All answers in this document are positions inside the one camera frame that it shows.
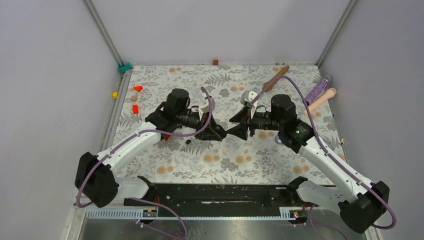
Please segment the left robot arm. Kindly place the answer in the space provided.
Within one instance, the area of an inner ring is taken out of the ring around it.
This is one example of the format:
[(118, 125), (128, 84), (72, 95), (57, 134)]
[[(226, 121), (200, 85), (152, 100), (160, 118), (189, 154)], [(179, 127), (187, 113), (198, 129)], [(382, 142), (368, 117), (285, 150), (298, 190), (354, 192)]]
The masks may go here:
[(75, 176), (74, 185), (78, 189), (75, 204), (79, 208), (91, 204), (103, 208), (114, 199), (136, 198), (148, 206), (154, 202), (155, 192), (146, 180), (117, 177), (129, 161), (170, 136), (221, 142), (227, 133), (214, 120), (215, 102), (205, 87), (200, 89), (202, 104), (191, 108), (189, 93), (175, 88), (129, 136), (96, 154), (84, 153)]

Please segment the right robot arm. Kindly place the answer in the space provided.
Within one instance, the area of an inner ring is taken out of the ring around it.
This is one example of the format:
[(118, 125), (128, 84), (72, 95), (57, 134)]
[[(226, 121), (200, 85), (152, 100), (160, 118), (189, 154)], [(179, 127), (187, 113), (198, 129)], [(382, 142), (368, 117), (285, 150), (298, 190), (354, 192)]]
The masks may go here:
[(257, 111), (257, 103), (253, 102), (256, 96), (253, 91), (243, 93), (243, 108), (229, 120), (236, 126), (227, 133), (247, 140), (256, 130), (276, 131), (277, 144), (311, 162), (336, 186), (330, 189), (297, 177), (287, 185), (287, 201), (293, 206), (308, 202), (328, 209), (351, 230), (364, 233), (387, 211), (389, 187), (383, 181), (373, 182), (363, 176), (324, 144), (314, 129), (298, 118), (296, 105), (288, 95), (274, 95), (271, 110), (264, 112)]

